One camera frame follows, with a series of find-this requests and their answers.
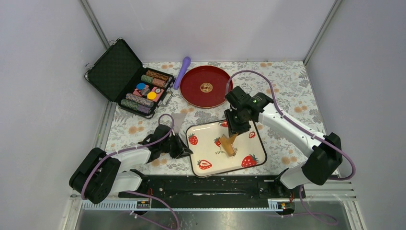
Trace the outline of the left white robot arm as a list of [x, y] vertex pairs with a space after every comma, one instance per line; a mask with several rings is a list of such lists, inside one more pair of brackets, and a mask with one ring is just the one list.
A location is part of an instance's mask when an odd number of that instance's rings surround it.
[[69, 186], [80, 193], [82, 199], [98, 204], [111, 194], [131, 191], [142, 197], [148, 192], [145, 176], [136, 172], [134, 166], [151, 163], [161, 154], [171, 158], [191, 156], [193, 151], [180, 139], [173, 129], [158, 125], [137, 146], [119, 151], [106, 152], [93, 148], [69, 180]]

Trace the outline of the wooden dough roller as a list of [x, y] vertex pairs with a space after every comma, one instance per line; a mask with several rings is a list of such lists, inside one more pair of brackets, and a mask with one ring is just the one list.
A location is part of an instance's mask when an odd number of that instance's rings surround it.
[[233, 157], [236, 155], [237, 151], [235, 150], [233, 143], [235, 139], [237, 138], [238, 135], [232, 136], [232, 137], [227, 137], [226, 135], [222, 135], [219, 139], [221, 147], [224, 149], [226, 154], [229, 157]]

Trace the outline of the strawberry pattern white tray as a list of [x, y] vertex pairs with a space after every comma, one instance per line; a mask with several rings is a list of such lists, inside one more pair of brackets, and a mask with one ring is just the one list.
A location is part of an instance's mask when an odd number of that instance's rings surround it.
[[229, 134], [225, 120], [191, 126], [186, 131], [192, 172], [198, 177], [263, 165], [267, 154], [255, 123], [243, 134]]

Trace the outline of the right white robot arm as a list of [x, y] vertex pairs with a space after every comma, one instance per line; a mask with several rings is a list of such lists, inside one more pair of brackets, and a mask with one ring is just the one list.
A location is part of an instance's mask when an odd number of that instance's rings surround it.
[[274, 185], [278, 196], [287, 197], [302, 184], [323, 185], [343, 162], [338, 135], [313, 131], [294, 117], [283, 114], [265, 94], [250, 96], [235, 87], [225, 99], [230, 103], [230, 109], [225, 110], [230, 136], [248, 132], [251, 121], [261, 123], [293, 143], [307, 157], [305, 163], [278, 175]]

